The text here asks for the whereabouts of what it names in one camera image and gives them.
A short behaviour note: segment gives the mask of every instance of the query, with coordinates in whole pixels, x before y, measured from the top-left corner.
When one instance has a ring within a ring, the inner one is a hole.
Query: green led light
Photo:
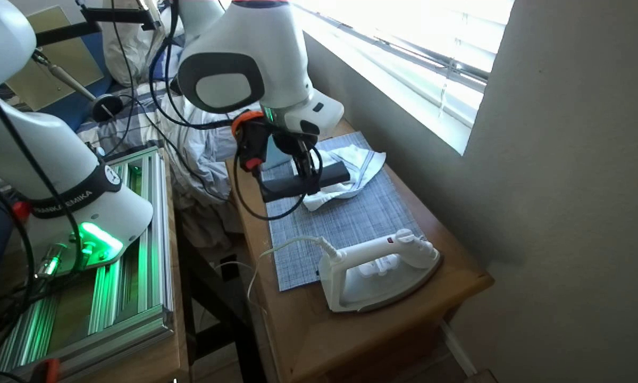
[[[107,264],[116,260],[124,248],[121,240],[117,240],[101,226],[89,222],[82,223],[82,240],[84,240],[84,252],[88,258],[85,260],[88,266]]]
[[[265,118],[267,118],[268,124],[274,124],[276,112],[274,112],[273,109],[262,109],[262,112],[265,112]]]
[[[50,276],[56,275],[57,266],[60,266],[60,255],[50,260],[46,275],[50,275]]]

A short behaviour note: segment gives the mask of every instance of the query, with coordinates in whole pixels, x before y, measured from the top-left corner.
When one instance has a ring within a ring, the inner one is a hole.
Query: metal rack
[[[166,164],[145,148],[110,164],[154,205],[147,231],[120,258],[66,289],[35,302],[0,350],[0,371],[31,371],[57,357],[61,377],[173,332],[171,202]]]

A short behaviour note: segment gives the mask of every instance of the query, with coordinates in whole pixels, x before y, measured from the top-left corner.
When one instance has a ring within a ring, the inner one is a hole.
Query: wire
[[[215,130],[215,128],[224,128],[224,126],[229,126],[232,118],[221,118],[221,121],[209,121],[209,124],[191,124],[188,121],[182,111],[177,109],[175,100],[173,100],[173,94],[171,94],[171,80],[168,80],[168,75],[171,75],[171,59],[173,59],[173,40],[175,40],[175,32],[177,32],[177,14],[178,14],[178,0],[173,0],[171,5],[171,32],[168,35],[164,39],[161,47],[158,49],[158,54],[154,56],[152,59],[152,66],[149,66],[149,94],[152,94],[152,100],[155,105],[155,109],[173,124],[177,126],[188,126],[188,128],[197,128],[197,130]],[[175,111],[175,114],[178,118],[175,118],[173,114],[168,114],[161,107],[161,102],[158,100],[155,95],[155,66],[158,66],[158,59],[161,57],[161,54],[166,51],[166,64],[164,64],[164,85],[166,85],[166,95],[168,95],[168,102]]]
[[[13,288],[9,293],[2,293],[2,295],[0,295],[0,302],[2,302],[2,299],[18,299],[16,295],[18,295],[19,291],[24,291],[24,289],[25,289],[25,285]]]
[[[278,244],[278,246],[270,246],[270,248],[262,251],[257,258],[268,258],[268,255],[273,255],[273,252],[276,252],[276,251],[284,251],[284,248],[289,246],[289,244],[296,244],[296,243],[320,243],[320,244],[324,244],[325,240],[315,238],[315,235],[296,235],[296,238],[285,240],[285,243]],[[253,295],[255,279],[257,279],[257,275],[259,275],[257,268],[259,268],[259,266],[255,266],[253,276],[252,276],[250,288],[248,288],[248,299],[250,299],[250,302],[253,302],[252,295]]]
[[[10,372],[5,372],[5,371],[0,371],[0,377],[10,379],[10,380],[18,380],[18,383],[25,383],[22,377],[10,375]]]
[[[125,131],[124,131],[124,135],[121,135],[121,141],[120,141],[109,154],[105,154],[105,157],[110,157],[113,150],[117,150],[117,148],[124,144],[124,141],[127,139],[131,124],[133,124],[133,114],[134,114],[134,100],[136,100],[134,73],[133,73],[133,66],[131,66],[131,59],[127,59],[127,51],[125,51],[125,45],[124,45],[124,40],[121,40],[120,23],[117,23],[116,16],[110,18],[110,26],[113,26],[113,34],[116,34],[116,39],[117,39],[117,42],[120,42],[120,51],[121,51],[121,56],[124,56],[124,64],[125,64],[127,78],[131,78],[131,111],[127,111]]]
[[[296,205],[289,207],[285,213],[278,213],[278,214],[262,214],[262,213],[255,213],[255,211],[250,207],[250,202],[242,198],[242,194],[240,194],[238,162],[240,162],[240,156],[238,156],[238,150],[236,150],[236,156],[235,156],[235,194],[236,194],[240,207],[248,208],[250,214],[253,214],[253,216],[257,216],[257,218],[265,218],[265,222],[274,222],[274,218],[284,218],[284,216],[291,214],[291,213],[302,205],[304,194],[301,194],[299,199],[296,199]]]
[[[46,187],[50,190],[50,194],[53,196],[53,199],[60,205],[60,208],[65,211],[72,231],[74,231],[74,243],[77,243],[77,260],[74,260],[74,268],[78,271],[82,260],[84,260],[84,244],[82,244],[82,231],[78,231],[78,223],[72,216],[72,211],[65,205],[65,198],[60,196],[60,192],[56,190],[56,185],[52,183],[52,179],[48,177],[48,173],[41,167],[41,164],[37,162],[37,157],[31,154],[31,148],[25,147],[24,139],[19,135],[16,124],[7,117],[2,105],[0,105],[0,121],[2,126],[9,130],[9,133],[13,135],[16,144],[22,148],[24,157],[31,162],[31,166],[35,167],[35,173],[41,177],[41,181],[46,183]]]
[[[248,264],[248,262],[221,262],[221,264],[218,264],[218,266],[212,266],[212,268],[220,272],[224,266],[244,266],[244,268],[253,271],[252,280],[248,283],[244,295],[248,295],[248,299],[250,299],[253,306],[262,308],[257,302],[252,299],[252,295],[253,295],[253,285],[255,285],[255,279],[257,279],[257,275],[259,275],[257,266],[253,268],[253,266]]]
[[[33,248],[33,240],[29,235],[29,230],[25,226],[19,222],[19,216],[13,213],[9,199],[0,194],[0,202],[5,207],[5,213],[9,213],[9,216],[13,218],[19,235],[22,235],[22,243],[24,243],[24,252],[25,252],[25,264],[29,264],[29,275],[25,275],[25,293],[24,293],[24,299],[22,299],[22,306],[18,310],[18,314],[9,321],[9,330],[2,334],[0,338],[0,347],[5,342],[5,338],[13,332],[13,327],[19,324],[19,316],[25,312],[25,308],[31,306],[31,298],[35,293],[35,275],[37,275],[37,260],[35,260],[35,248]]]
[[[178,147],[164,133],[164,130],[147,114],[147,107],[143,102],[139,102],[143,109],[145,118],[149,121],[149,126],[161,135],[161,141],[166,141],[166,144],[175,150],[175,157],[178,160],[178,164],[189,173],[191,179],[197,179],[204,192],[209,190],[209,185],[203,181],[201,174],[197,174],[197,171],[188,164],[188,160],[183,157],[183,154],[178,150]]]
[[[125,143],[127,131],[131,131],[131,121],[125,124],[121,139],[116,135],[117,118],[102,124],[101,130],[107,130],[107,131],[110,130],[113,133],[109,133],[109,139],[116,139],[116,144],[109,150],[105,150],[105,160],[109,160]]]

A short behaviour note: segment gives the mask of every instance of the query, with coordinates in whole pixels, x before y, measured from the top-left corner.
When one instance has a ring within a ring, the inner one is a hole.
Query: black cable
[[[125,126],[125,131],[124,131],[124,135],[121,135],[121,141],[116,139],[117,118],[101,124],[99,130],[101,130],[101,131],[105,130],[105,135],[99,131],[99,135],[101,135],[101,147],[102,147],[102,139],[116,141],[116,144],[113,144],[109,150],[105,150],[105,156],[102,156],[102,157],[107,160],[107,157],[110,157],[110,156],[124,144],[125,133],[127,133],[131,128]]]
[[[291,213],[302,205],[304,194],[301,194],[299,199],[296,199],[296,205],[289,207],[285,213],[278,213],[278,214],[262,214],[262,213],[255,213],[255,211],[250,207],[250,202],[242,198],[242,194],[240,194],[238,162],[240,162],[240,156],[238,156],[238,150],[236,150],[236,156],[235,156],[235,194],[236,194],[240,207],[244,207],[250,214],[253,214],[253,216],[257,216],[257,218],[262,218],[262,222],[274,222],[274,218],[284,218],[284,216],[291,214]]]
[[[204,190],[209,190],[209,185],[203,181],[203,177],[201,174],[197,174],[197,171],[188,164],[188,160],[183,157],[183,154],[178,150],[178,147],[164,133],[164,130],[147,114],[147,107],[143,105],[143,102],[139,102],[141,105],[141,109],[143,109],[143,112],[145,112],[145,117],[147,117],[147,121],[149,121],[149,126],[161,135],[161,141],[166,141],[166,144],[175,150],[175,156],[177,156],[177,160],[178,160],[178,164],[204,187]]]
[[[317,167],[312,167],[312,173],[315,173],[315,179],[317,179],[317,183],[322,181],[322,173],[324,173],[324,157],[322,157],[322,154],[320,154],[320,148],[317,147],[312,147],[312,150],[315,150],[315,156],[317,156],[317,160],[320,160],[320,166]]]
[[[46,183],[48,192],[53,196],[53,199],[60,205],[60,208],[65,211],[72,234],[74,234],[74,243],[77,243],[77,260],[74,260],[74,268],[78,271],[82,262],[84,262],[84,244],[82,244],[82,231],[78,231],[78,223],[72,216],[72,211],[65,205],[65,198],[60,196],[60,192],[56,190],[56,185],[52,183],[52,179],[48,177],[48,173],[41,167],[41,164],[37,162],[37,157],[31,154],[31,148],[25,147],[24,139],[19,135],[16,124],[7,117],[2,105],[0,105],[0,121],[2,126],[9,130],[9,133],[13,135],[16,144],[22,148],[24,157],[31,162],[31,166],[35,167],[35,173],[41,177],[41,181]]]
[[[13,288],[10,291],[7,291],[7,293],[0,295],[0,302],[2,302],[2,299],[18,299],[16,295],[18,295],[19,291],[24,291],[24,289],[25,289],[25,285]]]
[[[109,133],[109,139],[113,139],[116,141],[116,144],[109,148],[109,150],[105,150],[105,160],[109,160],[109,157],[116,157],[116,150],[120,148],[120,147],[124,147],[125,144],[125,139],[127,139],[127,133],[131,133],[131,130],[133,130],[133,112],[134,112],[134,109],[131,107],[131,111],[127,111],[127,118],[125,118],[125,130],[124,130],[124,133],[117,139],[117,118],[113,118],[113,121],[107,121],[107,124],[102,124],[99,130],[109,130],[109,131],[113,131],[113,133]]]
[[[9,213],[9,216],[13,218],[19,235],[22,235],[22,243],[24,243],[24,252],[25,252],[25,264],[29,264],[29,275],[25,275],[25,293],[24,293],[24,299],[22,299],[22,306],[18,308],[16,316],[9,321],[9,327],[5,330],[2,338],[0,338],[0,347],[2,342],[7,341],[7,337],[13,332],[13,327],[19,324],[19,316],[25,312],[25,308],[31,306],[31,298],[35,293],[35,275],[37,275],[37,260],[35,260],[35,248],[33,248],[33,240],[29,235],[29,230],[25,226],[19,222],[19,216],[13,213],[9,199],[0,194],[0,202],[5,207],[5,211]]]
[[[168,75],[171,75],[171,59],[173,59],[173,40],[175,40],[175,32],[177,32],[177,23],[178,23],[178,0],[173,0],[171,5],[171,32],[168,35],[164,39],[161,47],[158,49],[158,54],[154,56],[152,59],[152,66],[149,66],[149,94],[152,94],[152,100],[155,105],[155,109],[173,124],[177,126],[188,126],[188,128],[193,128],[193,130],[215,130],[215,128],[224,128],[224,126],[229,126],[232,118],[221,118],[221,121],[209,121],[209,124],[191,124],[188,121],[182,111],[177,109],[175,100],[173,100],[173,94],[171,94],[171,80],[168,80]],[[166,95],[168,95],[168,102],[175,111],[175,114],[178,118],[175,118],[173,114],[168,114],[161,107],[161,102],[158,100],[158,94],[155,94],[155,66],[158,66],[158,59],[161,57],[161,54],[166,51],[166,66],[164,66],[164,80],[166,80]]]
[[[10,372],[5,372],[5,371],[0,371],[0,377],[5,377],[5,379],[9,379],[9,380],[25,383],[22,377],[10,375]]]
[[[127,71],[127,78],[131,78],[131,111],[127,111],[127,117],[125,117],[125,131],[124,131],[124,135],[121,135],[121,141],[109,150],[109,154],[105,154],[105,157],[110,157],[113,156],[113,150],[117,150],[121,144],[124,144],[124,141],[127,139],[127,131],[131,131],[131,126],[133,126],[133,114],[134,114],[134,100],[136,100],[136,82],[134,82],[134,73],[133,73],[133,66],[131,66],[131,59],[127,59],[127,51],[125,51],[125,45],[124,45],[124,40],[121,40],[121,32],[120,32],[120,26],[117,26],[117,18],[110,18],[110,26],[113,26],[113,34],[116,34],[116,40],[120,42],[120,51],[121,51],[121,56],[124,56],[124,64],[125,64],[125,71]]]

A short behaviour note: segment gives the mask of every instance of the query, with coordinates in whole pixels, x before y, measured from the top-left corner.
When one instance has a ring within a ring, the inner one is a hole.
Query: gray wall
[[[496,276],[454,320],[471,357],[502,383],[638,380],[638,0],[517,0],[467,156],[308,51]]]

